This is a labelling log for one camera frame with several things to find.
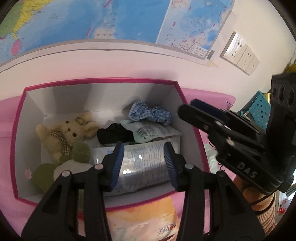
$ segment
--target map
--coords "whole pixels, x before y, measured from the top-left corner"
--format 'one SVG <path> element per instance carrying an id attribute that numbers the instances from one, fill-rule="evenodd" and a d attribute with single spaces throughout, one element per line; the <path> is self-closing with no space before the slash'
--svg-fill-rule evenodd
<path id="1" fill-rule="evenodd" d="M 78 39 L 123 39 L 209 56 L 235 0 L 20 0 L 0 24 L 0 64 Z"/>

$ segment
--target wall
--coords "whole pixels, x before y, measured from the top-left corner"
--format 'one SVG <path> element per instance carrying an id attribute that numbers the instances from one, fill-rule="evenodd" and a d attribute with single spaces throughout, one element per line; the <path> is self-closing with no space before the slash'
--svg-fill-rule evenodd
<path id="1" fill-rule="evenodd" d="M 19 95 L 25 86 L 88 77 L 148 77 L 177 80 L 181 87 L 209 90 L 237 98 L 239 110 L 258 89 L 270 89 L 271 76 L 281 73 L 293 56 L 296 42 L 268 0 L 236 0 L 233 28 L 247 41 L 261 63 L 252 76 L 217 57 L 217 67 L 180 58 L 132 51 L 76 50 L 0 67 L 0 100 Z M 217 41 L 224 42 L 223 31 Z"/>

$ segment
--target storage box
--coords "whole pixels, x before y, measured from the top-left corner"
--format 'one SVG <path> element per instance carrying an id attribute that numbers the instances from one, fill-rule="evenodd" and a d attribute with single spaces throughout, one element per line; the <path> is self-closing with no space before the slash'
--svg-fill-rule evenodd
<path id="1" fill-rule="evenodd" d="M 41 163 L 51 163 L 47 150 L 41 145 L 35 128 L 44 123 L 51 126 L 71 120 L 89 110 L 101 128 L 128 119 L 136 100 L 148 106 L 159 106 L 172 114 L 171 126 L 182 132 L 180 152 L 187 162 L 208 170 L 208 163 L 197 129 L 182 121 L 178 106 L 185 98 L 177 82 L 152 79 L 101 78 L 68 80 L 25 88 L 14 122 L 11 146 L 11 177 L 16 199 L 36 204 L 43 194 L 28 180 L 25 171 L 32 172 Z M 98 147 L 97 137 L 88 140 L 90 148 Z M 130 194 L 105 197 L 106 208 L 142 204 L 174 192 L 170 183 L 150 187 Z"/>

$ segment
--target wall socket panel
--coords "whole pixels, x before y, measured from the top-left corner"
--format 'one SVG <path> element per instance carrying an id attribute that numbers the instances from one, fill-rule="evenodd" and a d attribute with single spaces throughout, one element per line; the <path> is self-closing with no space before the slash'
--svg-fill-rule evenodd
<path id="1" fill-rule="evenodd" d="M 232 33 L 220 57 L 248 75 L 253 74 L 260 63 L 245 39 L 237 32 Z"/>

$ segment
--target blue gingham fabric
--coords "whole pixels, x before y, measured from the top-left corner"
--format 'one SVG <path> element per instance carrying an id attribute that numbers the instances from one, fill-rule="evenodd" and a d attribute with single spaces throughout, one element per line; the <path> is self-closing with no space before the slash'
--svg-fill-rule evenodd
<path id="1" fill-rule="evenodd" d="M 136 101 L 131 107 L 128 117 L 133 121 L 147 119 L 160 122 L 164 126 L 171 123 L 171 113 L 158 107 L 149 108 L 143 101 Z"/>

